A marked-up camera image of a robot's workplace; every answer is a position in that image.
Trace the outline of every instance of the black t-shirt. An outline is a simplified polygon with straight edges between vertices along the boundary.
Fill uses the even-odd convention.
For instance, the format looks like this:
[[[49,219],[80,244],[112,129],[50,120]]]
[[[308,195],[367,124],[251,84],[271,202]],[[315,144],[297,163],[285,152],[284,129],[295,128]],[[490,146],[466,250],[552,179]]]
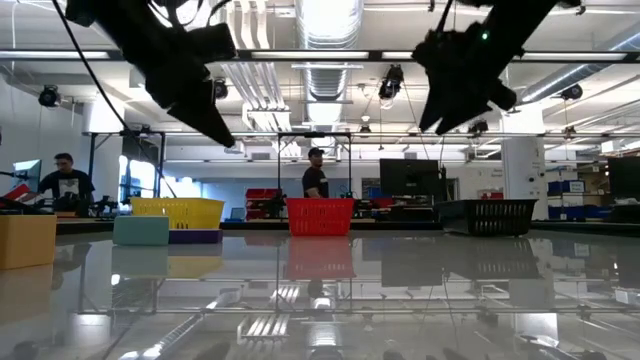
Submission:
[[[95,190],[91,180],[89,180],[89,175],[79,170],[73,170],[69,174],[55,171],[45,176],[38,186],[38,192],[43,194],[49,189],[51,189],[55,199],[65,196],[66,193],[75,194],[80,199],[89,199],[91,193]]]
[[[320,196],[323,198],[329,197],[329,181],[327,180],[327,177],[324,176],[324,172],[320,169],[310,167],[304,172],[304,176],[302,177],[304,197],[309,197],[307,190],[313,189],[314,187],[318,188]]]

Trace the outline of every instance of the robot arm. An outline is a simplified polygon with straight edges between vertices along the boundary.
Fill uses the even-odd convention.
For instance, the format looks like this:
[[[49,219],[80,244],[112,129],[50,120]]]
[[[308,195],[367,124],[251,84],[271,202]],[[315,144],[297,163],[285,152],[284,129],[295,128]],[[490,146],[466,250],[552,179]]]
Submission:
[[[166,6],[173,27],[153,14],[150,0],[69,0],[65,17],[88,27],[100,25],[127,62],[146,78],[145,88],[169,115],[231,147],[235,140],[215,106],[205,64],[229,60],[236,49],[226,24],[186,31],[175,11],[186,0],[153,0]]]
[[[493,6],[482,23],[471,24],[465,32],[443,31],[451,3],[436,30],[427,33],[412,57],[429,77],[429,96],[420,121],[426,131],[440,121],[438,135],[491,108],[489,101],[503,110],[516,103],[516,94],[502,85],[502,71],[514,56],[522,56],[522,46],[558,0],[459,0],[471,6]],[[560,1],[562,6],[579,6],[579,0]]]

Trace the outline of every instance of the purple box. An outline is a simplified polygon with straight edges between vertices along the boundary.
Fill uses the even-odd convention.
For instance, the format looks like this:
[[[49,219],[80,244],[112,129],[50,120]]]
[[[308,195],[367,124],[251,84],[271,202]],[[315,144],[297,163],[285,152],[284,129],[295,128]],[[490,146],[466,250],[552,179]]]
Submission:
[[[176,229],[169,231],[169,244],[217,244],[222,242],[222,230]]]

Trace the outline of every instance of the yellow box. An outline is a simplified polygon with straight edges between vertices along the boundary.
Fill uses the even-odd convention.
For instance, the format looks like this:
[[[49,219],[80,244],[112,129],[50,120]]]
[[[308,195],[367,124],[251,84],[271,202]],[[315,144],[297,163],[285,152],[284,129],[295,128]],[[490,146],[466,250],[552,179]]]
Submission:
[[[0,270],[53,263],[55,215],[0,216]]]
[[[224,201],[200,198],[132,198],[134,216],[168,216],[169,229],[218,229]]]

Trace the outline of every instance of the black basket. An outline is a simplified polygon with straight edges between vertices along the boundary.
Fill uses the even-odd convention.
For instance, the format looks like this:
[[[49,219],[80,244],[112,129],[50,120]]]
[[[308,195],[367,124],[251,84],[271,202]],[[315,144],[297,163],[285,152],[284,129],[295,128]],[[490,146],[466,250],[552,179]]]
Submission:
[[[529,232],[537,200],[459,200],[435,205],[446,231],[474,236],[517,236]]]

